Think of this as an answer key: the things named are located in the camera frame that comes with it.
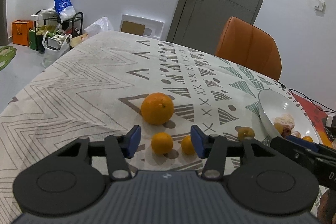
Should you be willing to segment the person's right hand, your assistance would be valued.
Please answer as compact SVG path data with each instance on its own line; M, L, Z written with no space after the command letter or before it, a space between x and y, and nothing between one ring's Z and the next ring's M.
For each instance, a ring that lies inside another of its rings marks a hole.
M320 198L320 204L319 204L318 211L317 211L317 219L320 221L320 223L335 224L336 222L335 215L333 215L331 220L328 220L328 217L327 217L327 211L329 208L328 201L330 199L330 192L331 190L328 190Z

